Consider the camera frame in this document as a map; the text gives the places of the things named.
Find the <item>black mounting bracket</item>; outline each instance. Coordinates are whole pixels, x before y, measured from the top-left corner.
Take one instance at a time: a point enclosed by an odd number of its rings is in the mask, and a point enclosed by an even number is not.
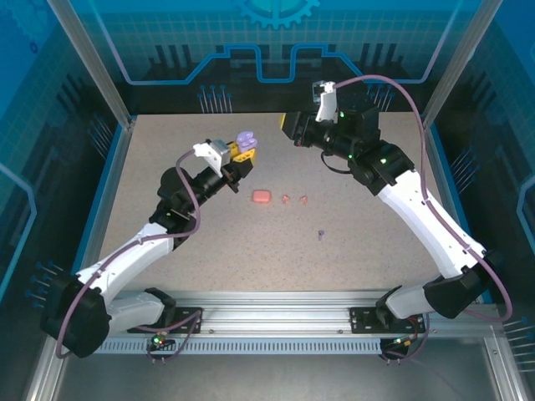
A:
[[[202,308],[201,307],[176,307],[175,308],[175,314],[173,316],[173,322],[179,322],[180,320],[184,320],[191,316],[193,313],[201,311],[201,315],[197,319],[197,323],[195,325],[195,328],[191,332],[192,334],[199,334],[201,332],[201,325],[202,325]],[[195,319],[191,319],[188,323],[186,323],[184,326],[180,326],[175,328],[174,330],[169,331],[169,334],[187,334],[190,331],[191,325],[195,322]],[[150,328],[159,328],[161,325],[159,324],[153,324],[152,326],[148,326]],[[129,333],[144,333],[143,330],[140,330],[138,328],[131,328],[128,330]]]
[[[398,320],[391,322],[390,327],[385,325],[377,318],[376,307],[351,307],[349,309],[349,319],[351,323],[351,332],[353,334],[412,334],[416,331],[413,323],[409,320]],[[425,332],[424,318],[416,315],[417,332]]]

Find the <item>metal pillar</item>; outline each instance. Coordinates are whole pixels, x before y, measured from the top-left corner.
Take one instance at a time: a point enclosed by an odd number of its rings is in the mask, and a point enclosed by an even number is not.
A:
[[[451,57],[446,71],[440,82],[436,85],[435,92],[431,95],[424,110],[424,127],[429,129],[436,116],[442,109],[450,95],[453,86],[461,76],[462,71],[470,61],[477,45],[482,40],[483,34],[494,19],[494,15],[502,4],[502,0],[482,0],[481,6],[476,11],[474,18],[466,29],[459,46]]]
[[[65,33],[67,33],[70,42],[82,59],[115,118],[124,129],[128,129],[130,127],[130,113],[73,6],[69,0],[48,0],[48,4]]]

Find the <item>glass wall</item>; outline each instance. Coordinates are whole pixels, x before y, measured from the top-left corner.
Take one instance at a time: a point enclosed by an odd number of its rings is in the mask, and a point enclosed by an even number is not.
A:
[[[0,388],[21,399],[50,277],[70,271],[116,122],[42,0],[0,2]]]
[[[535,3],[503,2],[436,121],[468,224],[487,248],[503,255],[500,273],[515,306],[512,320],[526,316],[531,322],[535,320],[533,15]],[[516,343],[525,345],[527,354],[518,362],[535,359],[535,344],[530,342],[526,338]],[[529,369],[529,364],[522,365]],[[533,375],[527,378],[535,389]]]
[[[423,109],[480,0],[74,0],[134,114],[289,111],[311,83],[398,79]],[[384,111],[387,85],[355,86]]]

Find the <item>white robotic arm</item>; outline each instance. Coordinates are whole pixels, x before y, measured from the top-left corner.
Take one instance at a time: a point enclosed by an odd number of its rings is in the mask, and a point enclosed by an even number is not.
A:
[[[388,327],[389,322],[425,312],[456,317],[491,281],[468,248],[486,262],[490,254],[459,227],[429,191],[421,194],[414,163],[400,148],[380,138],[379,113],[372,103],[364,96],[351,98],[350,106],[341,109],[332,82],[314,84],[313,95],[318,113],[285,114],[281,130],[296,146],[316,146],[325,155],[347,160],[349,169],[345,173],[403,219],[431,254],[440,273],[433,282],[388,292],[376,305],[379,320]],[[464,240],[467,249],[436,219],[424,199]]]
[[[160,180],[160,203],[133,238],[76,276],[55,277],[44,305],[41,328],[56,339],[63,336],[63,345],[83,358],[116,332],[138,326],[171,325],[179,311],[164,292],[149,288],[134,297],[115,297],[138,274],[195,232],[192,195],[201,206],[225,186],[237,192],[238,182],[254,165],[256,143],[252,132],[245,132],[238,135],[236,142],[207,140],[195,145],[191,153],[203,157],[209,167],[195,178],[183,169],[182,177],[176,167],[167,170]],[[68,312],[71,305],[72,316]],[[60,335],[62,327],[66,327],[64,335]]]

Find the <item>small purple object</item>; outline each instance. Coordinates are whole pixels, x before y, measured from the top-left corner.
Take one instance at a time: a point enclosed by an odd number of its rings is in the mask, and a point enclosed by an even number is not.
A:
[[[240,132],[236,139],[237,145],[240,148],[240,153],[247,152],[257,146],[258,141],[254,138],[252,131]]]

